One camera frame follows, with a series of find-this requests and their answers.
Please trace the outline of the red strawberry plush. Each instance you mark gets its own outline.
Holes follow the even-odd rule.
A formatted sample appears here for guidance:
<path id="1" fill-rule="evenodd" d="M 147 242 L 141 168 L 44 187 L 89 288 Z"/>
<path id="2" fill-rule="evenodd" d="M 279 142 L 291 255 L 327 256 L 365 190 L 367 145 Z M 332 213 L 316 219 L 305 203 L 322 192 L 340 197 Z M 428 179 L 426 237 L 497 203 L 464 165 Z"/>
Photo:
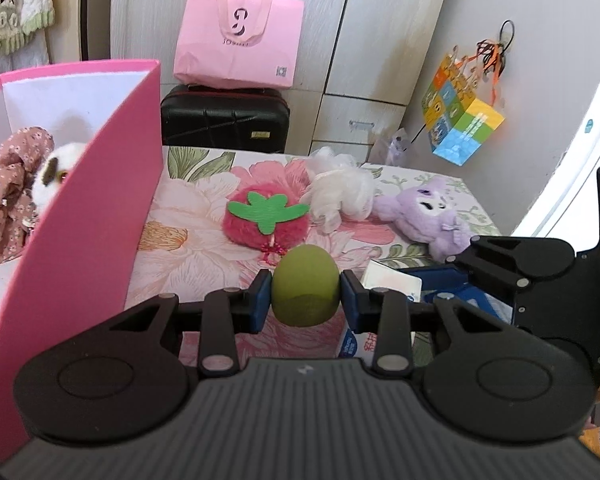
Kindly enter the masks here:
<path id="1" fill-rule="evenodd" d="M 236 191 L 228 199 L 222 221 L 225 236 L 237 245 L 257 249 L 267 266 L 276 266 L 301 245 L 309 228 L 309 206 L 273 182 Z"/>

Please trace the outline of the white mesh bath pouf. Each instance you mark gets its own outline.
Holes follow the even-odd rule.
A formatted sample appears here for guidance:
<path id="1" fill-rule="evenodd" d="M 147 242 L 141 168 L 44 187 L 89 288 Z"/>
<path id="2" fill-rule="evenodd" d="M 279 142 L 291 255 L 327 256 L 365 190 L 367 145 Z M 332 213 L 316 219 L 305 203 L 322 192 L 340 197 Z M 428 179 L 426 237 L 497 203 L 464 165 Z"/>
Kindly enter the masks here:
<path id="1" fill-rule="evenodd" d="M 337 231 L 343 220 L 360 222 L 372 213 L 375 180 L 348 154 L 323 146 L 306 160 L 309 186 L 300 202 L 323 234 Z"/>

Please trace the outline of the floral brown scrunchie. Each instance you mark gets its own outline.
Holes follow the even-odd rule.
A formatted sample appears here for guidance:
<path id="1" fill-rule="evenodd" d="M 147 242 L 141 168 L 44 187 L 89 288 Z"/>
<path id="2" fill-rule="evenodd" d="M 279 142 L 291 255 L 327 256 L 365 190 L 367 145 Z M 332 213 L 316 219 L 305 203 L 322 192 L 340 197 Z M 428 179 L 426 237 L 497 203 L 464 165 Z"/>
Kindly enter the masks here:
<path id="1" fill-rule="evenodd" d="M 40 127 L 21 128 L 0 146 L 0 263 L 23 251 L 35 224 L 34 177 L 54 147 L 52 135 Z"/>

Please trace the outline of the green plush ball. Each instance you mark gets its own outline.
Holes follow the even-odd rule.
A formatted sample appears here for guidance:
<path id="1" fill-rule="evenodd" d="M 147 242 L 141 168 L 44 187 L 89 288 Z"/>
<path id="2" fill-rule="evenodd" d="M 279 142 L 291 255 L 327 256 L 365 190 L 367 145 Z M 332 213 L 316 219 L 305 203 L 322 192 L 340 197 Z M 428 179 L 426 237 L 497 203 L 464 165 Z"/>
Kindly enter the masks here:
<path id="1" fill-rule="evenodd" d="M 325 249 L 291 249 L 273 273 L 271 304 L 279 322 L 312 327 L 329 321 L 339 307 L 339 270 Z"/>

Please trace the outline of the white door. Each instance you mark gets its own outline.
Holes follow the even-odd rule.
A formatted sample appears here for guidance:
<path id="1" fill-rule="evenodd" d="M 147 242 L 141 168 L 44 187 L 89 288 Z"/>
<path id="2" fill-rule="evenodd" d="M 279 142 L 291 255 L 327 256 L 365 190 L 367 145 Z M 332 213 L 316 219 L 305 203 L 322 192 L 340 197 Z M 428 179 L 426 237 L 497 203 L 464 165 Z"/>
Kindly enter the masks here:
<path id="1" fill-rule="evenodd" d="M 521 183 L 537 185 L 520 236 L 561 237 L 574 248 L 597 240 L 595 173 L 600 167 L 600 0 L 548 0 L 557 24 L 542 31 L 552 45 L 547 104 L 532 117 L 521 151 Z"/>

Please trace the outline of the white wooden wardrobe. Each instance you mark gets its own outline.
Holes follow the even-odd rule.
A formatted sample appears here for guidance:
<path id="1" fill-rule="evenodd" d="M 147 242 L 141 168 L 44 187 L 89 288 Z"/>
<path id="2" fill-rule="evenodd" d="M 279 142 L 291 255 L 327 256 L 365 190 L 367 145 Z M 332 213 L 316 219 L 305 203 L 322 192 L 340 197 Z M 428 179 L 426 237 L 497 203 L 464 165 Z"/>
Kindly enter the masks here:
<path id="1" fill-rule="evenodd" d="M 276 88 L 286 150 L 366 159 L 411 102 L 443 0 L 111 0 L 114 58 L 178 84 Z"/>

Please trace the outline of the white brown plush toy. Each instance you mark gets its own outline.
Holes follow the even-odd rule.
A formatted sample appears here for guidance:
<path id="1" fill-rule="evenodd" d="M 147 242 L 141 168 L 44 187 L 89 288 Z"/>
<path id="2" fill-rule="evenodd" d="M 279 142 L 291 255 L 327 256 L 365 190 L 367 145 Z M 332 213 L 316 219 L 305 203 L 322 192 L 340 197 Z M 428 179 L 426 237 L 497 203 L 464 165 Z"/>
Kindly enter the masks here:
<path id="1" fill-rule="evenodd" d="M 87 148 L 86 143 L 71 142 L 53 150 L 35 175 L 31 197 L 38 214 L 50 204 L 59 192 L 69 172 L 80 160 Z"/>

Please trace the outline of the floral table cloth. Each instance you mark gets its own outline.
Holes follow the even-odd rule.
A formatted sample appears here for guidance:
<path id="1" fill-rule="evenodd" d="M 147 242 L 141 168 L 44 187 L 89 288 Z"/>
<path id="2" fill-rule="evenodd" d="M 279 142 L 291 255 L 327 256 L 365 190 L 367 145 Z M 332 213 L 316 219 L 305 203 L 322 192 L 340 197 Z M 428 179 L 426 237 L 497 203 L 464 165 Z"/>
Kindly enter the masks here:
<path id="1" fill-rule="evenodd" d="M 426 245 L 411 242 L 388 223 L 372 217 L 344 220 L 325 234 L 306 214 L 291 226 L 279 224 L 275 234 L 284 242 L 270 242 L 256 224 L 245 224 L 255 242 L 234 243 L 225 236 L 226 203 L 247 203 L 249 191 L 285 194 L 287 207 L 298 203 L 310 179 L 305 157 L 261 154 L 208 148 L 164 148 L 164 168 L 140 237 L 134 268 L 125 299 L 125 309 L 160 292 L 174 292 L 181 301 L 203 300 L 208 292 L 222 287 L 246 287 L 261 269 L 272 270 L 282 258 L 283 248 L 299 244 L 321 247 L 340 271 L 361 276 L 370 260 L 393 269 L 432 263 Z M 422 170 L 387 166 L 362 166 L 372 175 L 376 194 L 394 195 L 435 174 Z M 459 178 L 444 180 L 442 196 L 465 221 L 471 234 L 498 235 L 498 228 L 478 200 Z M 240 364 L 250 358 L 331 358 L 339 351 L 346 320 L 341 310 L 327 322 L 293 328 L 268 314 L 262 332 L 239 335 L 236 346 Z"/>

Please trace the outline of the blue wipes packet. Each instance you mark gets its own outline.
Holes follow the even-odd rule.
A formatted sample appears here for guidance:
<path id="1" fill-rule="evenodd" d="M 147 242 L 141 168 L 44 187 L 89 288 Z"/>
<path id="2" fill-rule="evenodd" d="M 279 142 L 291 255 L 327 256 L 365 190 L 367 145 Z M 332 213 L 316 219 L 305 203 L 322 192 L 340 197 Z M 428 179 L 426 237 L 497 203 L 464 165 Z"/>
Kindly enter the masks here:
<path id="1" fill-rule="evenodd" d="M 337 356 L 373 363 L 382 310 L 397 304 L 414 315 L 410 330 L 427 333 L 434 326 L 432 300 L 438 295 L 460 299 L 486 314 L 509 323 L 513 309 L 471 285 L 468 275 L 450 264 L 422 268 L 393 269 L 371 261 L 361 275 L 340 273 L 339 299 L 346 316 Z"/>

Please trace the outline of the pink storage box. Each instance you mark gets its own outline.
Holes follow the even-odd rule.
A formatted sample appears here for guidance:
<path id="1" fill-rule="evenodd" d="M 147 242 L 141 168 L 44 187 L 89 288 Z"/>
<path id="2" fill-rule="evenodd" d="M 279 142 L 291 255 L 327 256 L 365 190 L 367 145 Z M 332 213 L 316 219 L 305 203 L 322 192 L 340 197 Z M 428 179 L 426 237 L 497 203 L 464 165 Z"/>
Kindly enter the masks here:
<path id="1" fill-rule="evenodd" d="M 0 144 L 23 127 L 86 151 L 0 264 L 0 463 L 27 442 L 12 384 L 38 353 L 119 313 L 163 170 L 155 60 L 52 64 L 0 75 Z"/>

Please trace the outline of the black suitcase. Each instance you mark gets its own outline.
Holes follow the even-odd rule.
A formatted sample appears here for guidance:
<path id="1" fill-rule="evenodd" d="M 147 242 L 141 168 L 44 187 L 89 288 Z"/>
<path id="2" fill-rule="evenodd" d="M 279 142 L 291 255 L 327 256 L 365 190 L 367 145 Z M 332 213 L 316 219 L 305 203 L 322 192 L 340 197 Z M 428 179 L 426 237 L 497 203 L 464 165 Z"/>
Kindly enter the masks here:
<path id="1" fill-rule="evenodd" d="M 290 109 L 277 90 L 180 84 L 161 101 L 165 146 L 283 153 Z"/>

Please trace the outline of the purple Kuromi plush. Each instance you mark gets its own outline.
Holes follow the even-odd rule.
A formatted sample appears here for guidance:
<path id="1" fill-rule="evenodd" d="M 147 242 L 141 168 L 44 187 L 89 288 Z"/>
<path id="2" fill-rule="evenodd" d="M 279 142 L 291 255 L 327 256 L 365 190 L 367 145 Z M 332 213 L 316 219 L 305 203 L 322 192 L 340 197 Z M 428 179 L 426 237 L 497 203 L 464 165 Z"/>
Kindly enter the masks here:
<path id="1" fill-rule="evenodd" d="M 445 197 L 445 180 L 406 188 L 396 195 L 374 198 L 373 215 L 392 223 L 411 242 L 425 244 L 431 259 L 445 262 L 469 246 L 472 233 Z"/>

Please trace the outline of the colourful gift bag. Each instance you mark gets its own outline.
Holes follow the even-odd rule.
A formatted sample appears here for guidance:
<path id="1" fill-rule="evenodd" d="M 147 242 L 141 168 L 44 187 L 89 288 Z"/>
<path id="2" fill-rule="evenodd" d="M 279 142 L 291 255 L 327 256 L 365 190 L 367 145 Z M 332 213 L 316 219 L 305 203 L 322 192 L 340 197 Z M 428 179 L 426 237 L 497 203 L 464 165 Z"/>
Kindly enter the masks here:
<path id="1" fill-rule="evenodd" d="M 503 46 L 486 39 L 471 55 L 457 48 L 437 67 L 422 97 L 422 117 L 431 153 L 463 166 L 504 122 L 500 79 Z"/>

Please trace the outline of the pink tote bag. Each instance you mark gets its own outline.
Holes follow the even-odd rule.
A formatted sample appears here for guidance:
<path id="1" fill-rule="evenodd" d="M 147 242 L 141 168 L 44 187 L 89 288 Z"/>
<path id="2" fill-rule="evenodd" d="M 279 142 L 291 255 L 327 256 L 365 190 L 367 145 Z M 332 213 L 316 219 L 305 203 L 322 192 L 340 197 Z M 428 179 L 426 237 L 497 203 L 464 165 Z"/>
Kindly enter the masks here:
<path id="1" fill-rule="evenodd" d="M 303 12 L 301 0 L 187 0 L 174 78 L 215 89 L 291 88 Z"/>

